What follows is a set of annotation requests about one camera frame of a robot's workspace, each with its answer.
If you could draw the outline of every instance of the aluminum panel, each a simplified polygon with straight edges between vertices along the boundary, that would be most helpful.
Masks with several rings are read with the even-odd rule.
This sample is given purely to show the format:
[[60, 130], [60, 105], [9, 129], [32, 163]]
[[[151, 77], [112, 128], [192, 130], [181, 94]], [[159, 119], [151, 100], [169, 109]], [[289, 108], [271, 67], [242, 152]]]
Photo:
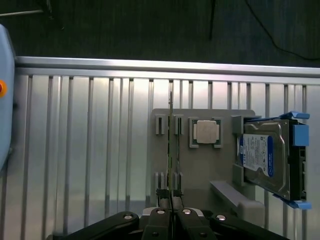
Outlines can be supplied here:
[[[320, 196], [314, 189], [317, 189], [315, 183], [319, 181], [320, 172], [316, 144], [320, 134], [317, 127], [320, 89], [316, 86], [320, 82], [316, 76], [320, 76], [320, 70], [313, 68], [310, 73], [287, 67], [232, 65], [216, 71], [197, 63], [184, 72], [186, 66], [180, 68], [177, 63], [167, 70], [148, 67], [141, 71], [144, 67], [137, 63], [117, 66], [118, 70], [94, 64], [90, 70], [71, 69], [67, 64], [63, 64], [64, 69], [36, 69], [23, 64], [31, 76], [50, 71], [57, 74], [50, 80], [45, 76], [44, 82], [37, 81], [43, 76], [29, 80], [28, 76], [19, 75], [26, 68], [17, 69], [14, 151], [7, 175], [2, 172], [0, 176], [3, 239], [41, 239], [52, 231], [73, 232], [108, 213], [123, 210], [140, 213], [150, 194], [146, 185], [148, 118], [153, 108], [168, 107], [170, 90], [173, 90], [174, 108], [248, 108], [263, 117], [307, 108], [312, 129], [307, 152], [307, 191], [313, 204], [313, 210], [307, 213], [307, 234], [308, 239], [318, 236]], [[40, 89], [44, 91], [41, 94], [47, 95], [47, 102], [33, 98], [34, 92]], [[45, 116], [46, 120], [37, 125], [35, 120], [39, 116]], [[30, 132], [36, 125], [45, 128], [39, 136]], [[43, 139], [44, 135], [45, 140], [40, 143], [44, 149], [35, 154], [35, 139]], [[40, 155], [44, 157], [36, 165]], [[37, 168], [44, 170], [32, 176]], [[292, 239], [306, 239], [304, 212], [283, 208], [261, 188], [257, 188], [256, 197], [268, 206], [267, 227], [280, 234], [284, 231]], [[35, 219], [31, 218], [29, 206], [38, 206]]]
[[173, 109], [181, 108], [180, 93], [182, 91], [182, 82], [179, 80], [173, 80]]
[[89, 78], [74, 77], [70, 84], [66, 186], [67, 232], [73, 233], [85, 226]]
[[168, 107], [169, 107], [169, 80], [166, 80], [166, 79], [153, 80], [153, 109], [167, 109]]
[[69, 90], [71, 89], [69, 77], [64, 76], [60, 83], [60, 102], [57, 127], [58, 158], [57, 158], [57, 180], [56, 180], [56, 210], [55, 210], [55, 233], [67, 233], [67, 204], [68, 188], [66, 187], [67, 172], [67, 132], [69, 113]]
[[320, 87], [306, 86], [306, 109], [310, 113], [307, 121], [309, 132], [309, 147], [306, 161], [306, 192], [307, 200], [312, 203], [312, 210], [307, 212], [307, 239], [319, 238], [320, 222], [320, 147], [319, 147], [319, 119], [320, 119]]
[[94, 78], [92, 89], [88, 190], [88, 225], [106, 216], [109, 79]]
[[25, 235], [27, 169], [30, 122], [31, 81], [29, 77], [16, 76], [14, 99], [19, 111], [13, 111], [12, 139], [14, 148], [7, 166], [5, 216], [3, 239], [19, 240]]
[[189, 81], [181, 80], [180, 82], [180, 108], [191, 109], [192, 108], [192, 88]]
[[130, 169], [128, 169], [128, 125], [130, 121], [129, 115], [129, 105], [130, 105], [130, 92], [132, 89], [132, 81], [129, 81], [128, 78], [122, 80], [121, 85], [121, 113], [120, 113], [120, 138], [119, 138], [119, 182], [118, 182], [118, 212], [125, 211], [126, 208], [126, 199], [127, 196], [130, 196], [130, 193], [127, 188], [127, 179]]
[[58, 180], [58, 152], [59, 152], [59, 117], [61, 103], [62, 78], [54, 76], [49, 84], [48, 91], [48, 118], [47, 127], [47, 168], [44, 173], [47, 189], [44, 189], [44, 216], [42, 239], [52, 234], [55, 230], [56, 203], [57, 203], [57, 180]]
[[146, 200], [149, 80], [133, 80], [130, 139], [130, 210], [142, 213]]
[[26, 240], [43, 239], [45, 173], [48, 170], [47, 155], [47, 115], [48, 76], [34, 76], [30, 96], [29, 149], [26, 191]]
[[227, 109], [228, 96], [230, 96], [230, 94], [228, 94], [227, 82], [212, 83], [212, 109]]
[[32, 68], [74, 68], [74, 69], [125, 69], [140, 70], [154, 69], [159, 72], [166, 70], [177, 70], [179, 72], [209, 72], [224, 74], [239, 74], [247, 76], [305, 76], [308, 78], [320, 77], [319, 69], [313, 67], [283, 67], [283, 66], [261, 66], [261, 65], [236, 65], [221, 63], [200, 62], [177, 62], [177, 61], [138, 61], [138, 60], [116, 60], [116, 59], [86, 59], [86, 58], [61, 58], [61, 57], [30, 57], [18, 56], [18, 66], [29, 66]]
[[192, 108], [208, 109], [209, 83], [207, 81], [195, 81], [192, 86]]
[[120, 141], [120, 113], [121, 113], [121, 79], [115, 78], [110, 85], [110, 113], [108, 129], [108, 157], [107, 157], [107, 194], [109, 203], [107, 215], [118, 212], [118, 179], [119, 179], [119, 141]]

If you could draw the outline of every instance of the drive label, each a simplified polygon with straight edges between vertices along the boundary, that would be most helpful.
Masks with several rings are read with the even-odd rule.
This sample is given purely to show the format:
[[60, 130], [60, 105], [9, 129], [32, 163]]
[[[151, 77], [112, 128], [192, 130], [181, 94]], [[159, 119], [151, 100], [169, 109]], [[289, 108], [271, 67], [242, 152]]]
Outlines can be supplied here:
[[272, 177], [274, 175], [272, 136], [243, 134], [238, 141], [238, 154], [242, 165], [253, 171], [261, 169], [266, 176]]

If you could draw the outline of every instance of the screw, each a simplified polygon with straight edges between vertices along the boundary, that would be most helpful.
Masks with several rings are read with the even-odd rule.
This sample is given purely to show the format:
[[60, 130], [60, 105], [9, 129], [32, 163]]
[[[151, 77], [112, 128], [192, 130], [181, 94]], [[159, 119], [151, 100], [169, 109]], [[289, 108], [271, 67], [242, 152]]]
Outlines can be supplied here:
[[125, 215], [125, 216], [124, 216], [124, 219], [125, 219], [125, 220], [130, 220], [130, 219], [132, 219], [132, 216], [131, 216], [131, 215]]
[[200, 237], [202, 237], [202, 238], [206, 238], [207, 237], [207, 234], [205, 233], [205, 232], [200, 232]]
[[226, 217], [223, 216], [223, 215], [218, 215], [218, 216], [216, 216], [216, 218], [217, 218], [218, 220], [220, 220], [220, 221], [226, 220]]
[[191, 211], [189, 209], [183, 209], [182, 211], [184, 214], [191, 214]]

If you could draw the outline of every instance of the silver bar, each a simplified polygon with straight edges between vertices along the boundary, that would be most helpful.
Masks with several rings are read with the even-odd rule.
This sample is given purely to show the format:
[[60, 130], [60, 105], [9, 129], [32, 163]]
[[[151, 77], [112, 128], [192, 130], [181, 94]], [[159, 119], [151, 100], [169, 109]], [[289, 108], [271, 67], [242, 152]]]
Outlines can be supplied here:
[[15, 74], [17, 75], [60, 75], [60, 76], [86, 76], [86, 77], [108, 77], [108, 78], [133, 78], [139, 82], [142, 79], [188, 79], [198, 81], [217, 81], [217, 82], [240, 82], [240, 83], [275, 83], [275, 84], [301, 84], [306, 85], [320, 85], [318, 76], [313, 75], [311, 77], [288, 77], [288, 76], [264, 76], [264, 75], [236, 75], [235, 72], [230, 74], [212, 74], [212, 73], [189, 73], [189, 72], [172, 72], [172, 69], [164, 69], [165, 71], [142, 71], [142, 70], [105, 70], [101, 69], [86, 69], [86, 65], [79, 68], [52, 68], [45, 66], [42, 67], [19, 67], [15, 68]]
[[31, 11], [16, 11], [16, 12], [8, 12], [8, 13], [0, 13], [1, 17], [15, 17], [15, 16], [23, 16], [23, 15], [31, 15], [31, 14], [43, 14], [44, 11], [39, 10], [31, 10]]
[[107, 209], [109, 216], [118, 212], [118, 186], [119, 186], [119, 154], [120, 149], [120, 120], [121, 120], [121, 79], [115, 78], [113, 84], [110, 86], [109, 102], [109, 142], [108, 142], [108, 181], [109, 181], [109, 209]]
[[126, 210], [126, 188], [127, 188], [127, 167], [128, 165], [128, 124], [130, 118], [130, 81], [122, 79], [121, 85], [121, 113], [120, 113], [120, 139], [119, 139], [119, 182], [118, 182], [118, 212]]
[[61, 104], [61, 89], [62, 78], [54, 76], [51, 80], [51, 92], [48, 97], [48, 107], [50, 113], [48, 114], [48, 149], [47, 149], [47, 204], [46, 204], [46, 224], [45, 224], [45, 238], [55, 232], [55, 221], [57, 213], [57, 196], [58, 196], [58, 161], [59, 161], [59, 119], [60, 119], [60, 104]]
[[85, 59], [61, 57], [30, 57], [18, 56], [18, 66], [33, 68], [62, 68], [62, 69], [112, 69], [112, 70], [143, 70], [161, 71], [174, 70], [182, 73], [210, 73], [234, 75], [261, 75], [277, 77], [320, 77], [318, 68], [312, 67], [285, 67], [261, 65], [235, 65], [199, 62], [174, 61], [142, 61], [142, 60], [115, 60], [115, 59]]
[[130, 136], [130, 211], [140, 213], [146, 206], [147, 171], [141, 166], [147, 166], [148, 146], [148, 116], [149, 116], [149, 79], [133, 80], [131, 132]]
[[257, 226], [264, 225], [265, 206], [261, 202], [246, 198], [226, 181], [210, 181], [210, 185], [213, 192], [233, 209], [240, 219]]
[[319, 238], [319, 176], [320, 176], [320, 147], [319, 147], [319, 102], [320, 87], [306, 86], [306, 93], [303, 94], [303, 100], [306, 101], [306, 109], [310, 115], [307, 124], [310, 128], [309, 147], [306, 148], [306, 194], [308, 202], [312, 203], [312, 210], [302, 212], [302, 240]]
[[42, 239], [46, 168], [48, 76], [33, 76], [30, 108], [30, 137], [26, 194], [25, 239]]
[[85, 226], [89, 78], [75, 77], [70, 84], [67, 231], [73, 233]]
[[228, 83], [227, 82], [212, 83], [212, 108], [213, 109], [228, 108]]
[[207, 81], [193, 82], [193, 109], [208, 109], [208, 87], [209, 83]]
[[105, 218], [107, 182], [109, 79], [94, 78], [92, 94], [91, 141], [89, 142], [89, 200], [88, 224]]
[[68, 142], [68, 106], [70, 104], [69, 99], [70, 80], [68, 76], [64, 76], [61, 79], [61, 86], [59, 87], [59, 118], [57, 129], [57, 180], [56, 180], [56, 210], [55, 210], [55, 227], [54, 232], [58, 234], [66, 233], [67, 231], [67, 216], [65, 211], [67, 206], [65, 203], [68, 201], [68, 195], [66, 194], [66, 182], [68, 180], [67, 175], [67, 153], [69, 148]]

